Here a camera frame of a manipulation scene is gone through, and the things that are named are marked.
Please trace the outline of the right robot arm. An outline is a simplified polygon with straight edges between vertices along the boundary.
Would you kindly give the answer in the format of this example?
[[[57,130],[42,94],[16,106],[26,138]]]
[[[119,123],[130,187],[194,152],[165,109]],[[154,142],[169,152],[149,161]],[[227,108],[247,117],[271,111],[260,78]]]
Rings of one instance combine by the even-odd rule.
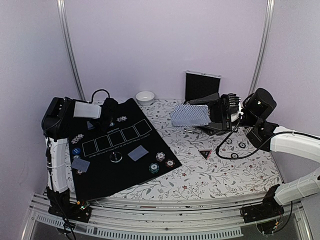
[[[244,100],[234,94],[213,93],[198,99],[186,99],[189,105],[205,105],[209,109],[211,122],[199,126],[202,132],[223,135],[226,141],[240,127],[245,128],[245,136],[257,151],[281,152],[319,162],[320,138],[315,135],[287,129],[267,118],[277,103],[264,88],[258,88]],[[297,180],[272,186],[264,196],[258,213],[269,218],[279,207],[320,192],[320,170],[316,169]]]

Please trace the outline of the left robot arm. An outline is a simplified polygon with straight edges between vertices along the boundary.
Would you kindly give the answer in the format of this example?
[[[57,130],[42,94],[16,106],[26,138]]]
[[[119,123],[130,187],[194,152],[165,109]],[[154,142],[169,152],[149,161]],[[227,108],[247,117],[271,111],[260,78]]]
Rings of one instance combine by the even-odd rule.
[[[70,202],[70,190],[66,179],[65,152],[69,143],[70,125],[74,118],[88,119],[102,131],[106,131],[113,121],[119,103],[107,97],[103,105],[72,98],[54,97],[45,112],[41,126],[46,142],[48,183],[46,187],[50,205],[63,217],[74,213]]]

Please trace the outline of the blue playing card deck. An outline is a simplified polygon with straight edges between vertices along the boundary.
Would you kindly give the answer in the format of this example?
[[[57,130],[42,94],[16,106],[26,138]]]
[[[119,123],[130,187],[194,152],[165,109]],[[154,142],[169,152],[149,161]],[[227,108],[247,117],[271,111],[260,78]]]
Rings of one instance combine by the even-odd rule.
[[[211,122],[207,105],[178,104],[170,113],[170,119],[175,127],[206,126]]]

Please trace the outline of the blue round button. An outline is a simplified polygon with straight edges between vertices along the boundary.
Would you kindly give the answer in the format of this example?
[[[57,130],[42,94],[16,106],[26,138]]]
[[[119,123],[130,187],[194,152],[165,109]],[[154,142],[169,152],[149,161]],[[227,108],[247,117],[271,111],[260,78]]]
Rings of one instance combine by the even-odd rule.
[[[73,155],[79,155],[81,153],[81,149],[79,147],[76,147],[76,148],[72,149],[71,153]]]

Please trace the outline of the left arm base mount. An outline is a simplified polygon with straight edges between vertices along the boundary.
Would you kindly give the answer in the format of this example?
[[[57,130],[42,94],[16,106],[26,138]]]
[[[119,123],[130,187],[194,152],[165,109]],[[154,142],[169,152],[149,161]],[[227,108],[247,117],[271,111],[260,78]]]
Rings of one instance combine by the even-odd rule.
[[[76,203],[68,200],[50,200],[48,212],[63,219],[74,220],[88,223],[91,217],[92,208],[88,201],[77,201]]]

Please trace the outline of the red poker chip stack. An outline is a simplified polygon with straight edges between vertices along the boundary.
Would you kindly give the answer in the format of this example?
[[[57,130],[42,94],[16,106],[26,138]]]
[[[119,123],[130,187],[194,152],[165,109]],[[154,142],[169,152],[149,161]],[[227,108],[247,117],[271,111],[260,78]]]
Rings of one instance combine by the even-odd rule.
[[[230,155],[230,157],[231,157],[231,159],[237,159],[239,156],[238,156],[237,153],[232,153],[232,154]]]

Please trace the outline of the green poker chip stack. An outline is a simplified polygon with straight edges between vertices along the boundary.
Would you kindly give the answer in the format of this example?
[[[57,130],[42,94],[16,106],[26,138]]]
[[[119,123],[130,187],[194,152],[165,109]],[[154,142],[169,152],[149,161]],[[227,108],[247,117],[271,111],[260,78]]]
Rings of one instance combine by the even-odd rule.
[[[244,149],[244,148],[246,147],[246,144],[243,143],[243,142],[240,142],[240,143],[238,144],[238,146],[239,146],[240,148]]]

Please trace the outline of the white chip stack top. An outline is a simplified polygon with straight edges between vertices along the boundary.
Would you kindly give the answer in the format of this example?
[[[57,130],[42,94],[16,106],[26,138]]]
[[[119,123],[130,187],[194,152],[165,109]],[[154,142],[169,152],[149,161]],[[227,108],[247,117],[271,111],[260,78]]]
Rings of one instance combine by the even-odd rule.
[[[128,118],[126,116],[121,116],[116,119],[118,123],[125,122]]]

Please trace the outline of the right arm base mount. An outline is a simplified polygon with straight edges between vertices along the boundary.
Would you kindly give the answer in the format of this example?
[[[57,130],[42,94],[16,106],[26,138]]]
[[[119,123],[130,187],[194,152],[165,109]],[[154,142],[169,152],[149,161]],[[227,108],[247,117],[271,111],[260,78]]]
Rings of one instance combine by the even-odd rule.
[[[284,214],[282,206],[273,203],[246,204],[240,209],[240,215],[245,223],[258,222],[257,230],[263,235],[272,235],[276,232]]]

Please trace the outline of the dealt card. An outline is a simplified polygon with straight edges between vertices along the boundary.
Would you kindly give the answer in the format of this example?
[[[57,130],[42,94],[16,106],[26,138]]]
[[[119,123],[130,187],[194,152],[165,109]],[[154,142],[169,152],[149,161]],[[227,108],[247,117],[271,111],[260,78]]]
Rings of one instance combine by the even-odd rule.
[[[71,168],[86,173],[90,166],[90,162],[81,158],[74,158],[71,163]]]
[[[131,152],[129,152],[127,155],[133,160],[133,161],[138,161],[142,157],[144,157],[146,154],[149,152],[142,146],[139,145],[135,149],[133,149]]]
[[[95,126],[93,124],[91,124],[89,121],[86,122],[87,123],[87,129],[88,130],[92,130],[95,128]]]

